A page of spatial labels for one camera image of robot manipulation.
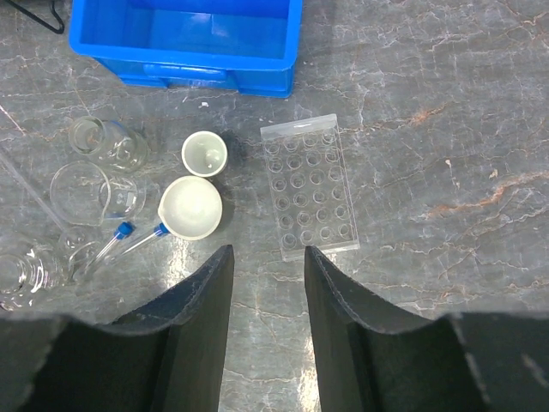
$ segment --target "clear glass beaker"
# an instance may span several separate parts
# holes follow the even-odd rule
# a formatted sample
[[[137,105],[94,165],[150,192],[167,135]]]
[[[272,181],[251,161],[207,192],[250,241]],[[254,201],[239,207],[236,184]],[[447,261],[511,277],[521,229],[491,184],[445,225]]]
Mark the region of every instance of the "clear glass beaker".
[[[142,210],[146,198],[143,179],[104,171],[89,161],[61,167],[50,186],[51,205],[62,219],[75,225],[131,220]]]
[[[48,289],[68,281],[55,247],[20,233],[0,237],[0,307],[34,306]]]
[[[119,122],[92,116],[75,120],[69,129],[69,142],[76,153],[116,172],[134,172],[148,158],[148,145],[140,134]]]

